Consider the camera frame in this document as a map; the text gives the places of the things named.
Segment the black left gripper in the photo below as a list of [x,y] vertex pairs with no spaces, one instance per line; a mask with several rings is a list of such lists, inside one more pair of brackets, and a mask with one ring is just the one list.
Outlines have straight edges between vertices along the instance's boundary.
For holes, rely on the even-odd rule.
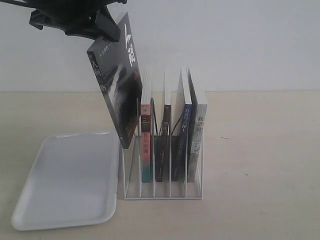
[[98,39],[111,42],[120,40],[120,29],[111,17],[107,5],[114,0],[30,0],[35,8],[30,25],[42,30],[51,27],[67,36]]

